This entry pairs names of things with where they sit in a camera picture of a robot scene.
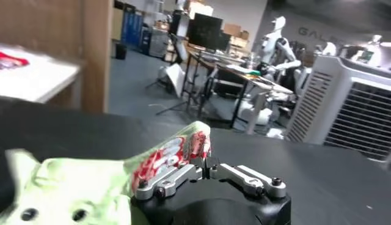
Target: computer monitor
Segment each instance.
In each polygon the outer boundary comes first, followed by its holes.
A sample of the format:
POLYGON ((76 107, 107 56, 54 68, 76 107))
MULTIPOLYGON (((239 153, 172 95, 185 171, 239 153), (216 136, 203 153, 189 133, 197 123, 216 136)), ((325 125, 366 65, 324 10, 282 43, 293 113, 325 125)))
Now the computer monitor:
POLYGON ((222 19, 195 14, 189 27, 189 43, 208 50, 218 49, 222 19))
POLYGON ((226 51, 231 40, 231 35, 220 31, 220 36, 217 40, 217 49, 221 51, 226 51))

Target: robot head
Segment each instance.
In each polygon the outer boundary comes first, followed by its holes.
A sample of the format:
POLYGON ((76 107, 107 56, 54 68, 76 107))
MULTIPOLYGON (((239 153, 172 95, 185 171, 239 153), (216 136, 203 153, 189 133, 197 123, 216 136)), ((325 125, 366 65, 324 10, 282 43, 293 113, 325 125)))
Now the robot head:
POLYGON ((274 23, 273 32, 279 31, 279 30, 282 30, 282 28, 285 26, 286 19, 285 19, 285 17, 277 17, 275 20, 273 20, 272 23, 274 23))
POLYGON ((371 42, 372 42, 372 43, 379 43, 381 38, 382 38, 381 35, 376 34, 376 35, 374 35, 374 36, 372 37, 372 41, 371 41, 371 42))
POLYGON ((333 43, 327 42, 322 54, 326 56, 335 56, 337 54, 337 47, 333 43))

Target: humanoid robot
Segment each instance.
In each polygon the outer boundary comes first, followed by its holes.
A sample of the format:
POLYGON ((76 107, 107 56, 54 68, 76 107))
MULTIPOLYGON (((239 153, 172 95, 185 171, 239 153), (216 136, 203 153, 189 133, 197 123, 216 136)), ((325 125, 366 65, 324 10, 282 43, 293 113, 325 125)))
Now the humanoid robot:
MULTIPOLYGON (((288 40, 281 35, 282 29, 286 23, 285 17, 278 17, 273 21, 273 23, 273 31, 262 38, 261 63, 257 67, 257 69, 261 71, 261 75, 272 82, 275 81, 275 76, 279 75, 284 70, 301 65, 301 61, 296 59, 294 52, 290 48, 288 40), (285 56, 285 60, 281 64, 274 65, 274 59, 277 51, 281 51, 281 53, 285 56)), ((267 99, 269 102, 277 99, 284 101, 288 99, 288 96, 271 91, 267 98, 265 98, 265 92, 257 94, 252 98, 247 98, 242 101, 239 108, 240 117, 247 121, 255 120, 256 124, 259 125, 268 124, 272 115, 272 110, 268 108, 261 109, 261 111, 255 110, 256 102, 261 101, 262 99, 267 99)), ((251 133, 254 126, 255 124, 250 122, 247 127, 247 133, 251 133)))
POLYGON ((263 76, 271 81, 274 81, 273 76, 276 72, 282 72, 288 68, 301 65, 301 62, 296 59, 296 56, 290 48, 288 40, 281 35, 286 23, 285 17, 278 17, 273 23, 274 30, 272 33, 266 34, 263 37, 261 48, 261 70, 264 72, 263 76), (284 63, 274 65, 274 57, 278 50, 283 53, 286 60, 284 63))

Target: wooden panel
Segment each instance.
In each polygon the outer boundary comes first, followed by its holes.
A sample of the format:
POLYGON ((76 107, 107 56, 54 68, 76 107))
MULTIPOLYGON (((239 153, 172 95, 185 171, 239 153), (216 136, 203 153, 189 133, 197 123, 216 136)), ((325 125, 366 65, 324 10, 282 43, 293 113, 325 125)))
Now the wooden panel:
POLYGON ((111 10, 112 0, 1 1, 0 42, 84 60, 82 108, 104 112, 111 10))
POLYGON ((82 105, 86 111, 105 112, 110 68, 112 0, 84 0, 84 58, 82 105))
POLYGON ((0 42, 53 56, 80 57, 80 0, 2 1, 0 42))
POLYGON ((121 40, 123 10, 113 9, 111 38, 121 40))

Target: cardboard box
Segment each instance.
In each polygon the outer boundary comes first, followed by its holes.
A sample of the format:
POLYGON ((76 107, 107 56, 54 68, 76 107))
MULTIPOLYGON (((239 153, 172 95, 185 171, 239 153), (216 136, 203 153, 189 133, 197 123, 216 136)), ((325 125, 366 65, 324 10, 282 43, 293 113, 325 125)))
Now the cardboard box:
POLYGON ((249 43, 248 40, 244 40, 239 37, 231 37, 231 41, 230 41, 231 45, 237 46, 239 48, 246 48, 248 43, 249 43))
POLYGON ((241 30, 241 26, 239 25, 236 25, 236 24, 230 24, 230 23, 226 23, 224 25, 224 33, 226 34, 229 34, 233 37, 240 37, 240 30, 241 30))
POLYGON ((160 30, 164 30, 164 31, 168 31, 170 29, 170 25, 168 23, 162 22, 162 21, 156 21, 155 27, 160 30))
POLYGON ((248 31, 242 31, 240 33, 240 38, 243 40, 248 40, 250 38, 250 33, 248 31))

